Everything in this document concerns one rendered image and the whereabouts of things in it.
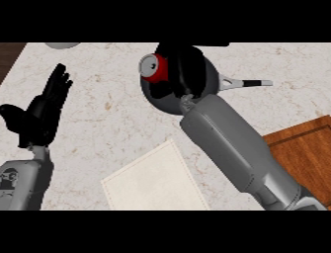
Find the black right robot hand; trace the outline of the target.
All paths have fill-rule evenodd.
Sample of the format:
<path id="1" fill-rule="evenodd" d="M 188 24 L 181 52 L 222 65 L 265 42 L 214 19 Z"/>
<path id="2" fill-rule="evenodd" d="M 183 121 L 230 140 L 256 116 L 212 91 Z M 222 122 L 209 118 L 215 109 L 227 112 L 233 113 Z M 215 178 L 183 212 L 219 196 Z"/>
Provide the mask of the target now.
<path id="1" fill-rule="evenodd" d="M 162 42 L 156 53 L 168 60 L 168 81 L 150 85 L 156 99 L 174 94 L 202 96 L 206 88 L 206 61 L 202 50 L 190 44 Z"/>

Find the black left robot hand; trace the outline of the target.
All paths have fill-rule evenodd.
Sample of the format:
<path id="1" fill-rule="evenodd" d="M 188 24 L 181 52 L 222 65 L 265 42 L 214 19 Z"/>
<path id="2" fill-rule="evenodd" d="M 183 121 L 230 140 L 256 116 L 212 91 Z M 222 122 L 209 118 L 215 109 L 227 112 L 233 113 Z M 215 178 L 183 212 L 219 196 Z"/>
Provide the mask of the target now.
<path id="1" fill-rule="evenodd" d="M 33 99 L 29 109 L 0 105 L 0 116 L 11 132 L 20 135 L 20 148 L 49 146 L 55 140 L 60 115 L 73 81 L 60 63 L 49 77 L 45 91 Z"/>

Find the red can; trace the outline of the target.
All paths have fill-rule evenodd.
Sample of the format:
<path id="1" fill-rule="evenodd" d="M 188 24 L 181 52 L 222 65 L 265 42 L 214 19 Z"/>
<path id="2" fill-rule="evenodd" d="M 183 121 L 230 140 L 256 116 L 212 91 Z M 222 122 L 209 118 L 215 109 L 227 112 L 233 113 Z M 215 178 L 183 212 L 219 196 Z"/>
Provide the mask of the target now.
<path id="1" fill-rule="evenodd" d="M 144 80 L 151 83 L 168 81 L 168 60 L 157 54 L 147 54 L 140 62 L 140 73 Z"/>

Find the grey pan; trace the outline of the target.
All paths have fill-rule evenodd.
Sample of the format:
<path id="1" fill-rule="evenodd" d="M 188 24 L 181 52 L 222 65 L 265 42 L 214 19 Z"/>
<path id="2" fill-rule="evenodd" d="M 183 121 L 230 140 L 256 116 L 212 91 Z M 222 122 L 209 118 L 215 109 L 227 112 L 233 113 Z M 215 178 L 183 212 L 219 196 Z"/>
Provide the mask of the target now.
<path id="1" fill-rule="evenodd" d="M 256 87 L 256 86 L 273 86 L 274 82 L 271 80 L 239 80 L 222 75 L 211 60 L 206 61 L 206 88 L 202 93 L 202 97 L 194 99 L 193 102 L 197 103 L 209 94 L 217 95 L 221 91 L 236 88 Z M 174 94 L 166 95 L 162 98 L 154 98 L 151 95 L 151 83 L 147 80 L 141 80 L 144 95 L 153 104 L 153 106 L 168 114 L 181 116 L 180 99 Z"/>

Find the brown wooden cutting board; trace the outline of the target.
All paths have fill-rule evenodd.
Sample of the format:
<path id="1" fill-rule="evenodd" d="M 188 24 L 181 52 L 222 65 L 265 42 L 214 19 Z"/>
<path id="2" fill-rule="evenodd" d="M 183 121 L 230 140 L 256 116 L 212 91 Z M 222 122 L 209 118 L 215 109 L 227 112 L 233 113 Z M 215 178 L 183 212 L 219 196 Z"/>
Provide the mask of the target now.
<path id="1" fill-rule="evenodd" d="M 264 139 L 280 165 L 331 210 L 331 117 L 292 126 Z"/>

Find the grey round object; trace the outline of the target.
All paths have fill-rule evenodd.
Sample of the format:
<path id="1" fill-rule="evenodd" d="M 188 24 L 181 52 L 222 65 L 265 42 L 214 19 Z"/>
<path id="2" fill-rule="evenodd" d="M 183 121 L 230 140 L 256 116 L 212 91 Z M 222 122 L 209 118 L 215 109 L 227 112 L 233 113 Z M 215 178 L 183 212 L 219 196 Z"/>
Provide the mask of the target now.
<path id="1" fill-rule="evenodd" d="M 81 42 L 47 42 L 47 45 L 54 49 L 67 49 L 78 46 Z"/>

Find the white placemat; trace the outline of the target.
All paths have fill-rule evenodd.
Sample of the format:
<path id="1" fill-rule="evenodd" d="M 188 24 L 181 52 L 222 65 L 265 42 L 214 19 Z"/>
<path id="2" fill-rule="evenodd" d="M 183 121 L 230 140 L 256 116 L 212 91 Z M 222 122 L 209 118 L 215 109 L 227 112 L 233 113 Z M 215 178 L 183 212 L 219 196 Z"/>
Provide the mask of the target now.
<path id="1" fill-rule="evenodd" d="M 172 139 L 115 172 L 101 184 L 113 210 L 209 211 Z"/>

